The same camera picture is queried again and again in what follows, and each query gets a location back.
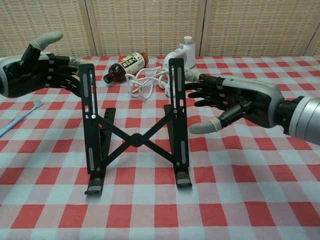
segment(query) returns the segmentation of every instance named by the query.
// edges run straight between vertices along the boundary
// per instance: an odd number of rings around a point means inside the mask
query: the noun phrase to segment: plastic bottle
[[[139,70],[145,68],[148,62],[148,55],[144,51],[133,52],[111,65],[108,74],[103,76],[103,80],[107,84],[124,82],[126,81],[125,74],[136,74]]]

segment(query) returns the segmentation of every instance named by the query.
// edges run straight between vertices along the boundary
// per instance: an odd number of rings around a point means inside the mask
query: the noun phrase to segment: white electric cord
[[[154,71],[152,76],[146,76],[139,78],[139,75],[143,71]],[[196,81],[194,78],[195,75],[199,75],[199,72],[191,71],[188,68],[184,68],[184,71],[188,74],[185,74],[185,80],[188,82]],[[163,67],[155,67],[155,68],[143,68],[140,71],[136,73],[136,75],[132,75],[130,73],[125,74],[125,78],[128,84],[128,90],[132,97],[141,99],[141,100],[147,100],[151,97],[153,88],[155,86],[155,83],[157,82],[159,87],[161,89],[164,89],[165,95],[170,97],[170,83],[169,83],[169,69],[163,68]],[[151,82],[150,91],[147,96],[144,96],[145,93],[145,85],[149,82]]]

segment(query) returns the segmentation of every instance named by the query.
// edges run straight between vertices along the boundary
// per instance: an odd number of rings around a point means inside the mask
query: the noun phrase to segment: checkered tablecloth
[[[126,83],[102,76],[118,57],[92,57],[99,114],[116,107],[114,124],[145,133],[169,103],[154,88],[145,102]],[[151,57],[148,67],[161,66]],[[277,84],[284,97],[320,97],[320,56],[200,57],[205,74]],[[86,196],[81,100],[42,89],[0,97],[0,128],[42,100],[0,138],[0,239],[12,240],[319,240],[320,146],[244,119],[218,133],[188,134],[190,190],[177,190],[172,164],[149,148],[130,147],[107,167],[101,196]],[[187,98],[188,126],[221,111]],[[170,151],[167,128],[152,138]],[[112,135],[111,149],[122,140]]]

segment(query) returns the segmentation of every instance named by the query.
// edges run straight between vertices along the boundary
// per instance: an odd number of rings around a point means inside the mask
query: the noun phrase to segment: robotic thumb
[[[210,119],[207,122],[196,123],[190,126],[191,134],[209,134],[218,132],[222,129],[221,122],[217,117]]]
[[[61,31],[53,31],[45,33],[35,40],[32,40],[30,44],[35,48],[43,51],[48,45],[59,41],[63,37],[63,33]]]

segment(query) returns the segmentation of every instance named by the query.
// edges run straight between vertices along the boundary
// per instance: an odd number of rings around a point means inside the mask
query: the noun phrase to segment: blue toothbrush
[[[28,116],[33,110],[39,108],[42,106],[44,103],[40,100],[36,100],[34,102],[34,107],[31,108],[29,111],[27,111],[25,114],[20,115],[18,118],[10,122],[7,126],[5,126],[1,131],[0,131],[0,138],[5,135],[10,129],[12,129],[15,125],[17,125],[22,119],[24,119],[26,116]]]

